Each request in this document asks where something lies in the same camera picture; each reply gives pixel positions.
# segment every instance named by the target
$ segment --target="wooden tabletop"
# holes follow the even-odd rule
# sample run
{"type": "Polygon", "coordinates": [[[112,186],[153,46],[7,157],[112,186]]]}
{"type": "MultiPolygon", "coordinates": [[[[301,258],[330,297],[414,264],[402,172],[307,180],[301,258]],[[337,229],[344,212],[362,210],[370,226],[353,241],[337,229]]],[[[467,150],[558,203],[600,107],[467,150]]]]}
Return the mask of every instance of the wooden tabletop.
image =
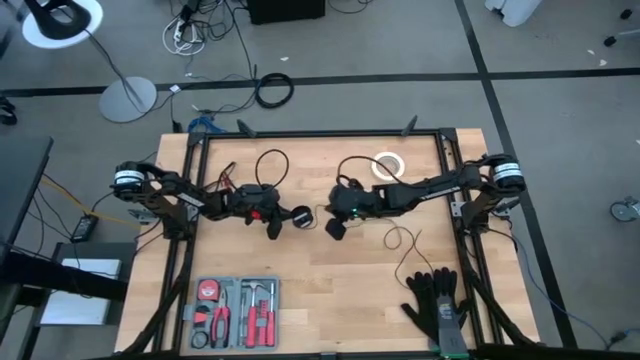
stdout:
{"type": "MultiPolygon", "coordinates": [[[[479,129],[459,129],[458,138],[463,160],[478,159],[487,151],[479,129]]],[[[187,135],[164,135],[157,165],[181,172],[186,140],[187,135]]],[[[281,205],[289,209],[298,205],[326,204],[329,191],[335,185],[337,166],[349,155],[375,156],[382,151],[395,152],[406,163],[402,176],[406,182],[440,174],[435,141],[429,136],[226,139],[210,143],[205,183],[216,180],[231,161],[238,164],[231,176],[234,183],[255,183],[255,162],[264,151],[272,148],[284,151],[290,159],[289,173],[278,186],[281,205]]],[[[198,156],[193,163],[198,164],[198,156]]],[[[268,155],[259,169],[261,181],[277,181],[284,169],[285,161],[280,155],[268,155]]],[[[192,169],[192,179],[196,178],[196,171],[192,169]]],[[[342,172],[360,180],[365,188],[381,183],[365,160],[345,163],[342,172]]],[[[414,234],[422,231],[417,248],[434,268],[447,266],[458,270],[449,211],[443,197],[424,202],[393,221],[414,234]]],[[[408,234],[402,234],[402,243],[397,250],[389,250],[383,244],[383,235],[393,224],[383,220],[368,221],[349,229],[344,240],[334,241],[324,231],[329,218],[330,214],[319,209],[316,217],[319,225],[309,231],[296,229],[287,222],[276,241],[267,238],[263,224],[245,226],[244,220],[239,218],[199,221],[188,303],[194,301],[194,279],[200,276],[274,275],[281,279],[277,353],[428,349],[426,336],[402,312],[400,304],[415,305],[413,294],[403,287],[404,279],[416,271],[428,271],[429,267],[412,251],[397,272],[402,283],[394,275],[400,259],[410,247],[408,234]]],[[[491,219],[490,225],[496,230],[509,231],[498,219],[491,219]]],[[[156,229],[143,237],[140,244],[160,231],[156,229]]],[[[392,246],[397,241],[396,235],[388,239],[392,246]]],[[[495,298],[522,332],[537,340],[537,329],[512,242],[495,233],[483,234],[482,242],[495,298]]],[[[169,241],[159,239],[137,255],[116,350],[126,348],[155,311],[168,248],[169,241]]],[[[464,296],[460,281],[456,297],[460,301],[464,296]]],[[[485,337],[490,340],[486,313],[483,306],[481,309],[485,318],[485,337]]],[[[172,334],[174,314],[175,306],[168,316],[166,347],[172,334]]],[[[469,324],[467,321],[463,334],[473,347],[469,324]]],[[[189,329],[185,327],[183,333],[186,337],[189,329]]],[[[204,354],[191,352],[188,343],[188,339],[183,339],[182,354],[204,354]]]]}

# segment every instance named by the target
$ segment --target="tape measure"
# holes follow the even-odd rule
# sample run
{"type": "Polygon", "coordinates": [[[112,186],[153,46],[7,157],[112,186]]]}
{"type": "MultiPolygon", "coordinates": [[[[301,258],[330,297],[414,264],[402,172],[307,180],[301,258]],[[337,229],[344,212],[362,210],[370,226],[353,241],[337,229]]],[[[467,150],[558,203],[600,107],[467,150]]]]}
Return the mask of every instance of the tape measure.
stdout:
{"type": "Polygon", "coordinates": [[[220,284],[215,280],[204,280],[198,285],[198,300],[218,301],[220,284]]]}

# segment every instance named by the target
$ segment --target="roll of tape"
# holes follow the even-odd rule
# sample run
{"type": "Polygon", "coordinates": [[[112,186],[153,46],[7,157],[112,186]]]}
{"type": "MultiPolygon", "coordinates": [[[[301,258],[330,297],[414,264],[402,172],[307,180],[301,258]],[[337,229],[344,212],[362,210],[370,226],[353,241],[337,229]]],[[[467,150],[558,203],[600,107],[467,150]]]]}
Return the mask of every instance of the roll of tape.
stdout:
{"type": "MultiPolygon", "coordinates": [[[[398,154],[396,153],[392,153],[389,151],[385,151],[385,152],[381,152],[380,154],[376,155],[374,157],[374,159],[376,159],[377,161],[391,161],[395,164],[396,167],[396,173],[393,174],[395,175],[395,177],[400,177],[404,174],[404,160],[402,160],[402,158],[400,156],[398,156],[398,154]]],[[[384,173],[380,172],[380,169],[378,169],[378,164],[372,162],[371,163],[371,171],[373,171],[373,174],[380,180],[384,180],[384,181],[393,181],[393,177],[391,175],[389,175],[386,171],[384,173]]]]}

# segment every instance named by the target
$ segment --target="red-handled screwdriver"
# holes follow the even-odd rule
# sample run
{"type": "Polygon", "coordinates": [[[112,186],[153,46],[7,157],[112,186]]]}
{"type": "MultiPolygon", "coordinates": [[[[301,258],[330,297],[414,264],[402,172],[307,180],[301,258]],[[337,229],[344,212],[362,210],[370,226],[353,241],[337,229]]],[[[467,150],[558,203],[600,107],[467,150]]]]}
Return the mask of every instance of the red-handled screwdriver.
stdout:
{"type": "Polygon", "coordinates": [[[258,321],[258,308],[256,308],[256,289],[262,286],[257,281],[250,281],[247,285],[251,287],[251,306],[249,306],[247,324],[247,347],[256,346],[256,322],[258,321]]]}
{"type": "Polygon", "coordinates": [[[267,346],[276,345],[276,314],[273,312],[273,283],[271,283],[271,298],[269,299],[271,309],[267,314],[267,346]]]}

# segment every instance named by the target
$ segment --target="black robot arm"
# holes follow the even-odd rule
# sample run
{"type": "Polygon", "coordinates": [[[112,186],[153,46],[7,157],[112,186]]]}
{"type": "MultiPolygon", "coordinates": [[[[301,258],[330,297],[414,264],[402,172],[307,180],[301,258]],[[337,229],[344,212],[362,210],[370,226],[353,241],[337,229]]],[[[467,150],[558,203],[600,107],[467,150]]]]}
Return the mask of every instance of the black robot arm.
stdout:
{"type": "Polygon", "coordinates": [[[275,187],[262,184],[243,185],[234,190],[208,192],[183,179],[178,173],[165,171],[155,165],[127,161],[116,167],[113,188],[120,200],[141,204],[163,222],[166,238],[190,239],[193,217],[200,214],[212,221],[230,216],[267,223],[267,235],[274,240],[280,234],[282,222],[292,220],[296,227],[313,222],[311,210],[298,206],[289,211],[279,205],[280,195],[275,187]],[[183,204],[172,203],[167,197],[180,199],[197,209],[189,214],[183,204]]]}
{"type": "Polygon", "coordinates": [[[488,213],[502,199],[518,196],[526,189],[518,161],[506,154],[466,162],[461,169],[415,184],[374,185],[371,191],[366,191],[358,180],[344,175],[338,175],[337,180],[326,207],[334,216],[326,230],[336,240],[343,238],[346,221],[400,216],[423,201],[462,190],[479,190],[480,195],[461,209],[463,224],[468,228],[474,223],[486,223],[488,213]],[[489,168],[488,176],[481,172],[485,166],[489,168]],[[343,179],[347,180],[346,185],[341,182],[343,179]]]}

